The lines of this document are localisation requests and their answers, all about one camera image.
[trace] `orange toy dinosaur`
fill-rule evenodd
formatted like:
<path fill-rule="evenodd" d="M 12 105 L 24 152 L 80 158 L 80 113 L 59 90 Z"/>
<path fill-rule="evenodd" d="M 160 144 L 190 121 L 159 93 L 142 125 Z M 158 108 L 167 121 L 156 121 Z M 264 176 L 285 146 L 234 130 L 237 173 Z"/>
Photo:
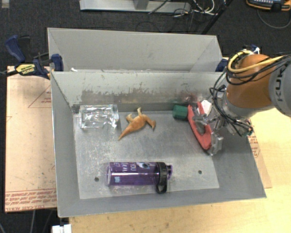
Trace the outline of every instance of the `orange toy dinosaur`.
<path fill-rule="evenodd" d="M 129 125 L 123 130 L 120 137 L 118 138 L 119 140 L 129 133 L 141 129 L 146 124 L 146 122 L 150 124 L 153 129 L 155 128 L 156 121 L 152 121 L 147 115 L 141 114 L 141 107 L 138 108 L 137 111 L 138 116 L 135 118 L 132 118 L 131 114 L 126 117 Z"/>

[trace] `wooden table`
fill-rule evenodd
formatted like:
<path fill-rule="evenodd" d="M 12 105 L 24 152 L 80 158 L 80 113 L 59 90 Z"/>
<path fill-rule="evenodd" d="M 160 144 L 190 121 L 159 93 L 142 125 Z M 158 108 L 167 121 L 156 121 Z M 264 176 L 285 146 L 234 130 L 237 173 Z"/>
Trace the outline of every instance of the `wooden table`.
<path fill-rule="evenodd" d="M 271 178 L 266 199 L 71 217 L 73 233 L 291 233 L 291 119 L 252 118 Z"/>

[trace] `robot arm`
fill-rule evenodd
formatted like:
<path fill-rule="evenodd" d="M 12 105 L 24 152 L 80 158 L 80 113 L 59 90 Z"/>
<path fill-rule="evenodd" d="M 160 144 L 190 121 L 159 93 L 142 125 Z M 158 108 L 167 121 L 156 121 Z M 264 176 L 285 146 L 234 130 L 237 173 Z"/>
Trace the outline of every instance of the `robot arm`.
<path fill-rule="evenodd" d="M 211 113 L 200 115 L 202 118 L 195 116 L 195 124 L 199 125 L 198 130 L 205 122 L 211 122 L 211 144 L 204 150 L 213 155 L 222 148 L 222 128 L 231 134 L 250 135 L 250 117 L 274 107 L 291 117 L 291 54 L 271 58 L 249 50 L 239 51 L 228 60 L 210 92 Z"/>

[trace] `black floor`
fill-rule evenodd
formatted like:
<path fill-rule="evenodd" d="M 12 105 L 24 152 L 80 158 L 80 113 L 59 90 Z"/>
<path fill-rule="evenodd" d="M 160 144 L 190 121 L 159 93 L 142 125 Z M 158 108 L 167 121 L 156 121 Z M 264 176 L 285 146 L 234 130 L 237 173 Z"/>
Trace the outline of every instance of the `black floor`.
<path fill-rule="evenodd" d="M 7 38 L 14 34 L 29 35 L 32 52 L 45 52 L 48 51 L 46 36 L 48 27 L 205 33 L 218 37 L 222 54 L 225 56 L 250 44 L 258 46 L 266 55 L 291 52 L 291 23 L 283 29 L 271 27 L 283 27 L 288 24 L 290 12 L 261 12 L 262 18 L 271 25 L 269 26 L 260 20 L 256 9 L 246 5 L 245 0 L 227 1 L 230 3 L 228 7 L 217 20 L 213 20 L 211 17 L 196 13 L 194 17 L 186 15 L 175 19 L 173 15 L 158 13 L 149 15 L 128 12 L 81 12 L 79 0 L 10 0 L 10 8 L 2 9 L 0 0 L 0 71 L 16 63 L 16 59 L 9 55 L 4 46 Z M 5 113 L 6 80 L 3 79 L 0 80 L 0 222 L 7 233 L 25 233 L 30 231 L 32 212 L 14 214 L 3 212 Z M 45 232 L 49 232 L 49 225 L 60 223 L 56 211 L 51 214 L 50 212 L 36 211 L 33 232 L 41 233 L 44 227 Z"/>

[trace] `water bottle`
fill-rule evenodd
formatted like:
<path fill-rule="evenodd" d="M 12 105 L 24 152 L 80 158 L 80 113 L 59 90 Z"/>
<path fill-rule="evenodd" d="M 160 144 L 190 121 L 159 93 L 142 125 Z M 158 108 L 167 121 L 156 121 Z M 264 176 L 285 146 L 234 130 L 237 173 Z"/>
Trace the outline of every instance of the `water bottle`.
<path fill-rule="evenodd" d="M 167 191 L 172 171 L 164 162 L 110 162 L 107 180 L 109 186 L 154 185 L 161 194 Z"/>

